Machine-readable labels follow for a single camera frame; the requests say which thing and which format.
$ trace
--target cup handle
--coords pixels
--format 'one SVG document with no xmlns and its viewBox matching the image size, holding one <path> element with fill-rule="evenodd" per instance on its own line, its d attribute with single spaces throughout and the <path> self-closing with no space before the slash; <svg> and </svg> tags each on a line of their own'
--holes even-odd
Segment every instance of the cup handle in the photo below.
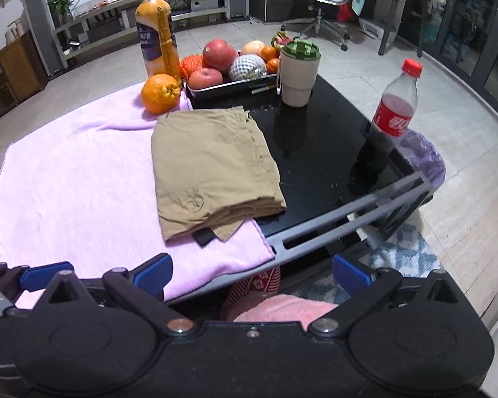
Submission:
<svg viewBox="0 0 498 398">
<path fill-rule="evenodd" d="M 279 68 L 277 69 L 277 95 L 280 95 L 282 91 L 282 83 L 280 82 L 280 63 Z"/>
</svg>

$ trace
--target orange juice bottle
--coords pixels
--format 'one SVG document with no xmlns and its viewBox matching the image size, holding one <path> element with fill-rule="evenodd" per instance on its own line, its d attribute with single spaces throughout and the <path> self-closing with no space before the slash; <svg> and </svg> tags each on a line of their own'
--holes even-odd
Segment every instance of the orange juice bottle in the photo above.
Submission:
<svg viewBox="0 0 498 398">
<path fill-rule="evenodd" d="M 144 0 L 135 14 L 147 76 L 166 73 L 181 83 L 170 5 L 164 0 Z"/>
</svg>

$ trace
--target potted plant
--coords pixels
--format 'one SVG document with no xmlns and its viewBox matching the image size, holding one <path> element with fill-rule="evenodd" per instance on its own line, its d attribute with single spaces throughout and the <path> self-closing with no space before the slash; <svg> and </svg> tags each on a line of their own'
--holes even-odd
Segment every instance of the potted plant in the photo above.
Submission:
<svg viewBox="0 0 498 398">
<path fill-rule="evenodd" d="M 72 14 L 70 13 L 71 0 L 53 0 L 52 3 L 56 13 L 61 15 L 63 24 L 72 20 Z"/>
</svg>

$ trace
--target coca-cola bottle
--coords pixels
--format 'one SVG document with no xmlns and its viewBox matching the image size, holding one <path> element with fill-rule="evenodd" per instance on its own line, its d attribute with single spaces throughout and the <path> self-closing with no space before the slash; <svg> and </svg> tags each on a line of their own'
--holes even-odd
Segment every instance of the coca-cola bottle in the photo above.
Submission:
<svg viewBox="0 0 498 398">
<path fill-rule="evenodd" d="M 418 62 L 406 59 L 402 74 L 383 92 L 371 121 L 369 138 L 358 154 L 357 165 L 362 170 L 379 174 L 387 166 L 394 145 L 417 109 L 417 79 L 421 72 L 422 66 Z"/>
</svg>

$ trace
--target folded khaki pants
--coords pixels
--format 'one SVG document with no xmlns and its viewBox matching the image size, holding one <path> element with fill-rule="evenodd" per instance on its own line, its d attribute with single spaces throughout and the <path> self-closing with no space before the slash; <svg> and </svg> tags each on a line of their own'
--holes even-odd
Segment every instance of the folded khaki pants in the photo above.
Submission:
<svg viewBox="0 0 498 398">
<path fill-rule="evenodd" d="M 206 227 L 226 241 L 243 220 L 286 208 L 264 135 L 241 106 L 160 116 L 151 152 L 164 241 Z"/>
</svg>

